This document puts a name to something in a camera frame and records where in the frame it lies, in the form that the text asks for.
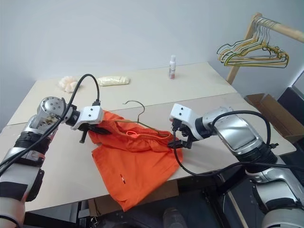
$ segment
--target gray wall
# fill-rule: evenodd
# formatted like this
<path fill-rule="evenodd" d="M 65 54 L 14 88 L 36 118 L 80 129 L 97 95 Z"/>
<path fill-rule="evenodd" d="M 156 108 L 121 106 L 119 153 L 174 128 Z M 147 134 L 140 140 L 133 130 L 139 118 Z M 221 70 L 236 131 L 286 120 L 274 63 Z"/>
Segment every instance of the gray wall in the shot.
<path fill-rule="evenodd" d="M 244 37 L 256 12 L 303 30 L 302 0 L 1 0 L 0 129 L 36 79 L 102 74 L 208 61 Z M 243 67 L 242 94 L 279 97 L 303 68 L 303 45 L 271 33 L 290 54 L 286 69 Z"/>

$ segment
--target white tabletop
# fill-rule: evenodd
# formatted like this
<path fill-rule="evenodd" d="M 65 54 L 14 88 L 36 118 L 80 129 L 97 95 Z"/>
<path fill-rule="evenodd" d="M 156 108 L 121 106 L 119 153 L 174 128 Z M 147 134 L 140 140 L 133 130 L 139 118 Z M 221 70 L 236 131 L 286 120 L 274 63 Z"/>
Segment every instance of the white tabletop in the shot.
<path fill-rule="evenodd" d="M 131 82 L 128 85 L 100 87 L 102 108 L 109 111 L 139 106 L 137 103 L 129 103 L 126 107 L 123 103 L 127 100 L 140 100 L 148 106 L 236 92 L 208 63 L 176 66 L 174 80 L 168 78 L 167 67 L 121 72 L 113 76 L 127 76 Z M 71 94 L 59 89 L 59 80 L 60 78 L 37 81 L 8 125 L 26 123 L 41 100 L 47 96 L 63 97 L 68 102 Z M 91 78 L 86 78 L 75 96 L 74 104 L 84 107 L 95 99 L 94 82 Z"/>
<path fill-rule="evenodd" d="M 234 110 L 256 111 L 237 93 L 192 99 L 178 103 L 193 109 L 198 114 L 204 114 L 219 106 L 231 106 Z M 174 102 L 146 107 L 145 113 L 141 115 L 141 121 L 155 128 L 170 131 L 169 114 L 173 104 Z M 141 108 L 130 108 L 117 110 L 114 113 L 125 118 L 134 119 L 141 110 Z M 263 120 L 255 116 L 243 115 L 243 117 L 254 126 L 265 140 L 266 127 Z M 0 144 L 3 152 L 6 152 L 14 145 L 24 125 L 8 125 L 3 129 L 0 135 Z M 281 155 L 295 151 L 294 146 L 280 136 L 273 127 L 271 130 L 271 142 L 280 144 L 273 149 L 275 154 Z M 60 126 L 46 153 L 46 160 L 42 167 L 45 175 L 40 192 L 34 201 L 26 203 L 27 211 L 108 194 L 91 156 L 91 151 L 97 146 L 91 142 L 89 137 L 84 144 L 78 143 L 80 137 L 80 131 L 72 131 L 67 125 Z M 216 170 L 237 162 L 236 158 L 217 136 L 194 142 L 191 150 L 183 150 L 183 156 L 183 164 L 191 171 L 197 173 Z M 178 169 L 170 179 L 187 176 L 189 176 L 188 173 Z"/>
<path fill-rule="evenodd" d="M 179 66 L 175 80 L 167 78 L 167 70 L 167 68 L 159 68 L 119 74 L 131 77 L 132 82 L 125 86 L 102 88 L 102 108 L 113 110 L 126 119 L 136 119 L 142 108 L 133 107 L 133 104 L 126 107 L 122 103 L 130 99 L 138 100 L 146 106 L 141 121 L 168 131 L 171 130 L 169 114 L 174 103 L 177 102 L 201 115 L 219 106 L 231 106 L 234 110 L 256 111 L 207 63 Z M 6 126 L 0 134 L 0 161 L 7 150 L 14 145 L 25 122 L 35 114 L 41 99 L 52 95 L 69 100 L 70 95 L 60 91 L 56 87 L 56 82 L 57 79 L 52 79 L 35 83 L 12 117 L 10 125 Z M 90 79 L 84 82 L 83 88 L 79 90 L 73 102 L 80 108 L 90 105 L 95 99 L 94 84 Z M 243 117 L 264 139 L 266 138 L 263 120 L 255 116 L 243 115 Z M 27 211 L 108 194 L 91 155 L 91 151 L 97 146 L 89 137 L 84 144 L 80 144 L 81 134 L 80 131 L 72 131 L 67 125 L 60 126 L 46 153 L 42 167 L 45 175 L 40 192 L 34 201 L 26 203 Z M 273 127 L 271 142 L 280 144 L 273 150 L 275 154 L 295 151 L 294 146 L 280 136 Z M 223 168 L 237 161 L 216 136 L 194 142 L 191 150 L 183 150 L 183 155 L 183 164 L 198 173 Z M 187 176 L 188 173 L 179 169 L 170 179 Z"/>

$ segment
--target wooden rack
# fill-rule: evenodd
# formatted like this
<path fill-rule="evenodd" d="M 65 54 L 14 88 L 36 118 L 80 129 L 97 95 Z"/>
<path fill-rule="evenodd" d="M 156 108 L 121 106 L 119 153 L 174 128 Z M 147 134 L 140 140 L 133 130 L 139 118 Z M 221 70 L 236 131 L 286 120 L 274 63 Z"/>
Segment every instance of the wooden rack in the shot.
<path fill-rule="evenodd" d="M 253 28 L 253 21 L 256 17 L 261 17 L 262 14 L 261 13 L 256 13 L 255 15 L 253 15 L 253 17 L 251 18 L 251 22 L 250 22 L 250 25 L 247 29 L 247 33 L 246 33 L 246 36 L 245 36 L 245 39 L 250 39 L 252 38 L 253 36 L 253 32 L 254 32 L 254 28 Z M 268 26 L 267 23 L 270 22 L 271 20 L 263 20 L 262 22 L 257 22 L 258 25 L 261 25 L 261 26 L 265 26 L 265 27 L 268 27 L 270 30 L 273 30 L 273 31 L 276 31 L 278 33 L 281 33 L 285 36 L 288 36 L 292 39 L 295 39 L 295 40 L 298 40 L 302 43 L 304 43 L 304 33 L 301 32 L 301 31 L 298 31 L 296 29 L 293 29 L 293 28 L 290 28 L 286 25 L 282 25 L 280 23 L 277 23 L 277 24 L 274 24 L 272 26 Z M 239 69 L 239 66 L 233 66 L 226 78 L 226 81 L 229 83 L 229 84 L 232 84 L 234 78 L 236 77 L 237 73 L 238 73 L 238 69 Z"/>

